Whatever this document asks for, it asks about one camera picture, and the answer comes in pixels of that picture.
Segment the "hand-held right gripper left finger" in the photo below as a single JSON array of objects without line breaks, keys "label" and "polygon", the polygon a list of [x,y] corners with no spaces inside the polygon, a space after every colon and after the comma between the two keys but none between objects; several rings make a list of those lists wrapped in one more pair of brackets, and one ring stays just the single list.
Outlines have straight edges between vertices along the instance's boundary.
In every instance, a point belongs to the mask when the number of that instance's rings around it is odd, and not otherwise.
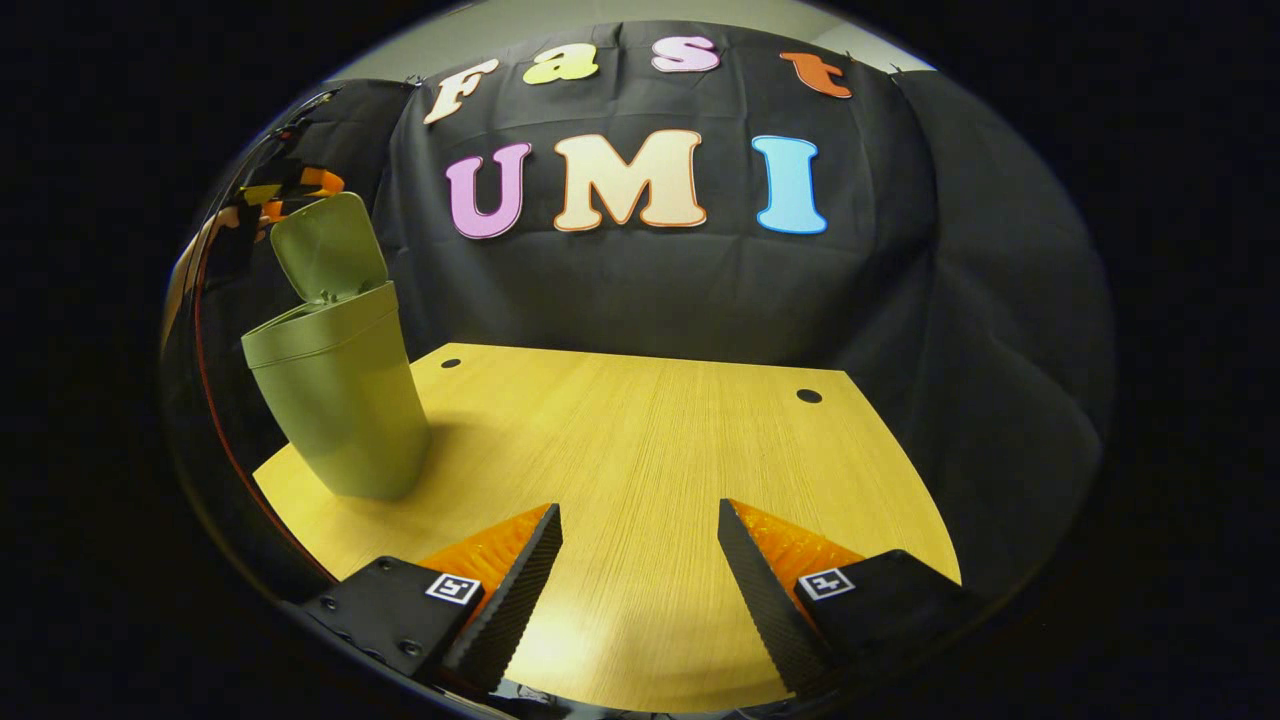
[{"label": "hand-held right gripper left finger", "polygon": [[543,503],[417,562],[380,556],[300,606],[321,637],[411,682],[490,693],[518,648],[563,542]]}]

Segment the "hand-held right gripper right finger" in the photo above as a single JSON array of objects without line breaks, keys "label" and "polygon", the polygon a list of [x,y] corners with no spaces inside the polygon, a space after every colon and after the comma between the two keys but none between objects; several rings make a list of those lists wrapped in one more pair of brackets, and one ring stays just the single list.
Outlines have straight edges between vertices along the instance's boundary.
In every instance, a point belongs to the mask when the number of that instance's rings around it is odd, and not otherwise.
[{"label": "hand-held right gripper right finger", "polygon": [[899,675],[982,614],[982,597],[905,550],[870,557],[733,498],[717,537],[787,691],[801,697]]}]

